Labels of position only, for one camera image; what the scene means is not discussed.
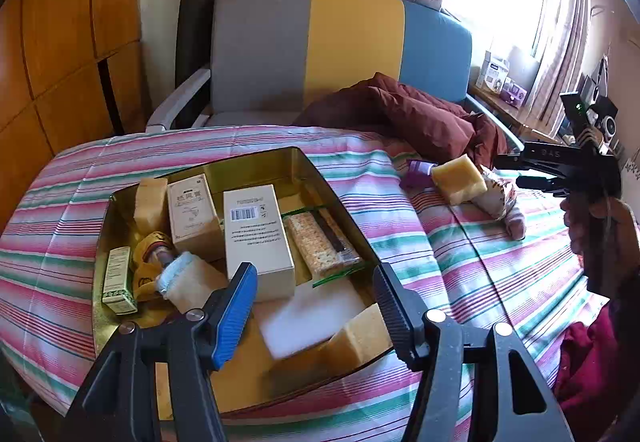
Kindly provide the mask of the person's right hand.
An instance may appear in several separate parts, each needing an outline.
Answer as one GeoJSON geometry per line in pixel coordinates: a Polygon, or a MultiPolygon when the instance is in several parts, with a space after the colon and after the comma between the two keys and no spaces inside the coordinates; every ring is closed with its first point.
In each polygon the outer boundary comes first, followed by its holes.
{"type": "Polygon", "coordinates": [[[639,243],[631,209],[618,198],[590,203],[583,194],[561,202],[570,250],[582,256],[588,290],[615,299],[638,273],[639,243]]]}

